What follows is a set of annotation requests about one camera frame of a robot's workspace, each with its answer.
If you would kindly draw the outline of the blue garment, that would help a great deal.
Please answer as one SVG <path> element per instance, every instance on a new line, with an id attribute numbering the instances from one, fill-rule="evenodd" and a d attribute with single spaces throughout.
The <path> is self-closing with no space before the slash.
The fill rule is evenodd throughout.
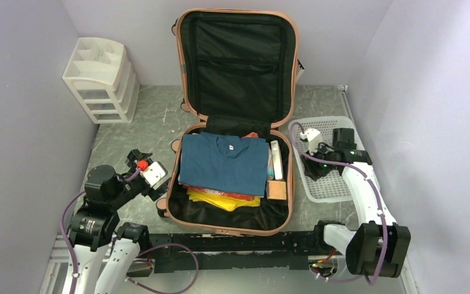
<path id="1" fill-rule="evenodd" d="M 178 180 L 188 186 L 263 197 L 268 160 L 269 144 L 263 138 L 186 134 Z"/>

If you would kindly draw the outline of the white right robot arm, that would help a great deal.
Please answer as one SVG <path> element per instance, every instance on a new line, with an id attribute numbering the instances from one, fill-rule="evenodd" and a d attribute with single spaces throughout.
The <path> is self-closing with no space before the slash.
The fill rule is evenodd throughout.
<path id="1" fill-rule="evenodd" d="M 319 254 L 333 248 L 341 252 L 348 271 L 365 277 L 369 284 L 379 277 L 399 277 L 411 232 L 399 225 L 387 209 L 371 157 L 366 150 L 358 148 L 354 129 L 334 129 L 330 144 L 314 128 L 301 131 L 299 137 L 308 144 L 308 151 L 302 155 L 305 175 L 316 181 L 331 171 L 338 172 L 349 189 L 359 222 L 356 231 L 341 224 L 323 223 L 323 231 L 311 239 L 313 249 Z"/>

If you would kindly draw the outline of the red garment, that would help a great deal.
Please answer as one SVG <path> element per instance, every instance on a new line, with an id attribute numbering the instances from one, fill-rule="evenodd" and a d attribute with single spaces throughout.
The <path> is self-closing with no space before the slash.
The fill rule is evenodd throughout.
<path id="1" fill-rule="evenodd" d="M 194 192 L 202 192 L 206 194 L 212 194 L 212 195 L 219 195 L 223 197 L 229 197 L 229 198 L 235 198 L 239 200 L 247 200 L 247 201 L 252 201 L 255 196 L 252 195 L 246 195 L 246 194 L 237 194 L 237 193 L 232 193 L 232 192 L 224 192 L 224 191 L 219 191 L 219 190 L 212 190 L 212 189 L 206 189 L 203 187 L 195 187 L 195 186 L 188 186 L 188 185 L 183 185 L 184 188 L 186 188 L 188 191 L 194 191 Z"/>

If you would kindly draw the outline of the white plastic drawer organizer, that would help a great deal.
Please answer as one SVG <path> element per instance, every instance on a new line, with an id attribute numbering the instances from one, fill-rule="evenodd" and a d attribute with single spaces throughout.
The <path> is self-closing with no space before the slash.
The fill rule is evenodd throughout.
<path id="1" fill-rule="evenodd" d="M 80 37 L 62 79 L 93 123 L 132 122 L 140 82 L 123 44 Z"/>

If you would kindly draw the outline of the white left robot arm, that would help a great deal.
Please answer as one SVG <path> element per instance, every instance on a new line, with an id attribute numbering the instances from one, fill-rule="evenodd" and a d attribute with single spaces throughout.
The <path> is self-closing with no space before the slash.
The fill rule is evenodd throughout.
<path id="1" fill-rule="evenodd" d="M 62 237 L 70 261 L 63 293 L 113 293 L 136 257 L 152 244 L 146 225 L 119 223 L 118 210 L 137 195 L 158 200 L 168 190 L 167 170 L 160 162 L 141 160 L 127 175 L 110 165 L 93 168 L 82 195 L 84 203 Z"/>

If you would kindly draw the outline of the pink hard-shell suitcase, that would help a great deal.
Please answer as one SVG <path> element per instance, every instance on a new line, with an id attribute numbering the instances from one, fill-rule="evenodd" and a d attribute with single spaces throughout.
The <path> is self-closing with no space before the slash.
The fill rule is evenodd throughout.
<path id="1" fill-rule="evenodd" d="M 224 211 L 193 202 L 179 183 L 182 145 L 166 195 L 166 212 L 178 224 L 222 235 L 271 236 L 293 214 L 293 146 L 279 128 L 294 110 L 298 33 L 280 12 L 241 9 L 190 9 L 175 22 L 183 102 L 199 122 L 188 134 L 256 132 L 280 147 L 285 200 L 261 201 L 258 207 Z"/>

